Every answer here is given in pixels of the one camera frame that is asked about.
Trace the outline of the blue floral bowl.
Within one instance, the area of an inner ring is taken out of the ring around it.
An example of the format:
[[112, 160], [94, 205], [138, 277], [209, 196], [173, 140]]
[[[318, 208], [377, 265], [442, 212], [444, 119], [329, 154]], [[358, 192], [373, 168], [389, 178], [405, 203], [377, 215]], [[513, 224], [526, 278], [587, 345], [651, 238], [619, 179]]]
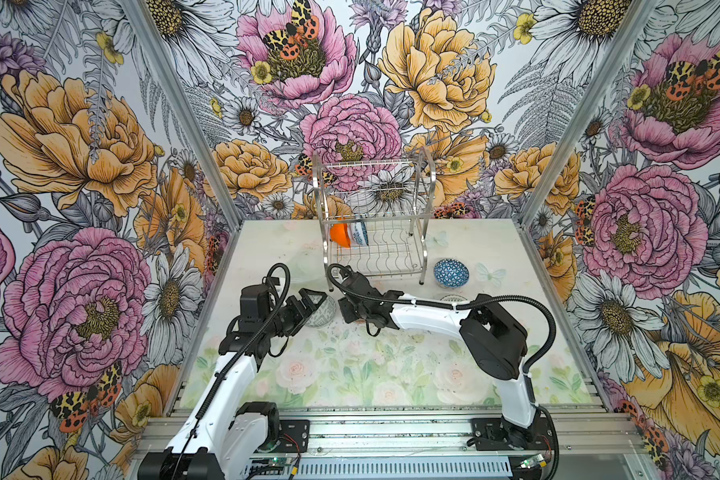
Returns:
[[360, 247], [369, 245], [369, 235], [366, 224], [363, 221], [349, 223], [348, 231], [353, 245]]

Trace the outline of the plain orange bowl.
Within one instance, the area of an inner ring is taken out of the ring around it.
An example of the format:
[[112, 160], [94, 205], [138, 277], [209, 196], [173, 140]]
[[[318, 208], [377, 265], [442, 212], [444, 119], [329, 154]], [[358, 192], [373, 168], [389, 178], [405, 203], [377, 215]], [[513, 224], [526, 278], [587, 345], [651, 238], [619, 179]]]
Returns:
[[352, 235], [350, 228], [345, 223], [334, 224], [329, 229], [330, 239], [342, 248], [352, 246]]

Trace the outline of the steel two-tier dish rack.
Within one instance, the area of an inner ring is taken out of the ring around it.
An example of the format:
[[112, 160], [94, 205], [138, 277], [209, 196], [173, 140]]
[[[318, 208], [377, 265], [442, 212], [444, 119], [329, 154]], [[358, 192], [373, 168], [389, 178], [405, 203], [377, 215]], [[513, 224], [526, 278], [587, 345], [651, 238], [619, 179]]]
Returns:
[[[325, 276], [337, 263], [369, 278], [410, 277], [424, 284], [436, 183], [430, 152], [418, 148], [396, 158], [337, 163], [314, 154], [311, 160]], [[366, 224], [368, 246], [342, 248], [330, 239], [332, 225], [355, 221]]]

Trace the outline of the dark blue dotted bowl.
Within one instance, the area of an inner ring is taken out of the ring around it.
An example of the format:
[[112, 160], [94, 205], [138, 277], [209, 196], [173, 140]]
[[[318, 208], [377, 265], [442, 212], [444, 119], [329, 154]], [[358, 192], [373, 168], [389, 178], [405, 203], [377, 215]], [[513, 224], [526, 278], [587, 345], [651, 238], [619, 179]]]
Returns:
[[456, 259], [441, 259], [433, 267], [435, 281], [443, 288], [457, 289], [465, 286], [470, 278], [468, 267]]

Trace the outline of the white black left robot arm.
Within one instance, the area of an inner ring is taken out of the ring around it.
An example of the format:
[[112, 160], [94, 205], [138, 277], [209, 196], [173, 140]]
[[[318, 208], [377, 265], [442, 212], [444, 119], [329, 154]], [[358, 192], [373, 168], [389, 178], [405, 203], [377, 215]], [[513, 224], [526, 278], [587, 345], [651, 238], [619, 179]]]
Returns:
[[247, 286], [240, 314], [219, 346], [203, 397], [162, 451], [145, 455], [139, 479], [241, 479], [250, 458], [280, 436], [273, 402], [242, 401], [270, 353], [274, 338], [295, 336], [310, 317], [323, 313], [328, 295], [302, 288], [290, 295], [277, 281]]

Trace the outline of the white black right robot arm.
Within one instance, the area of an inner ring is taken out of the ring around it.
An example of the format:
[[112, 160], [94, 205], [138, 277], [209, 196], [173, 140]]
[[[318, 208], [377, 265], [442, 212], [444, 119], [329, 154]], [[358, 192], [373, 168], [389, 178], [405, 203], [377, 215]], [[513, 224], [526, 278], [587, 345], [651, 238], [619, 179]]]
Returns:
[[[362, 321], [379, 331], [424, 331], [462, 340], [477, 367], [494, 379], [500, 397], [500, 423], [482, 437], [506, 449], [530, 446], [541, 411], [530, 367], [549, 351], [557, 335], [554, 317], [543, 303], [523, 295], [479, 294], [470, 302], [445, 302], [399, 290], [382, 293], [365, 275], [337, 263], [327, 267], [326, 276], [344, 294], [339, 308], [347, 323]], [[545, 318], [547, 338], [535, 353], [528, 353], [528, 332], [503, 307], [505, 303], [529, 305]]]

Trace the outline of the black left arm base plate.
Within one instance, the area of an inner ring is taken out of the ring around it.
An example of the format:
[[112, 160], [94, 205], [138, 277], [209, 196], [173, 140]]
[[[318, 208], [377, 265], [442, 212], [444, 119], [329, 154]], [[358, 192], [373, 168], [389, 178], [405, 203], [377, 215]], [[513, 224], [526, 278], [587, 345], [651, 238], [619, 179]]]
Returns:
[[311, 427], [309, 420], [281, 420], [279, 427], [278, 439], [273, 453], [296, 454], [307, 452]]

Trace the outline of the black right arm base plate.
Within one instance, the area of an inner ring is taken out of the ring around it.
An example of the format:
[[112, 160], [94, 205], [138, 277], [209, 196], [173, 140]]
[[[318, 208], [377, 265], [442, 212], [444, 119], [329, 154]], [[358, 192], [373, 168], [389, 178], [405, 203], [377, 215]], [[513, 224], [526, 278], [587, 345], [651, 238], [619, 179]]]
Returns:
[[478, 451], [551, 451], [558, 446], [546, 417], [537, 417], [529, 427], [517, 426], [504, 418], [474, 418], [468, 446]]

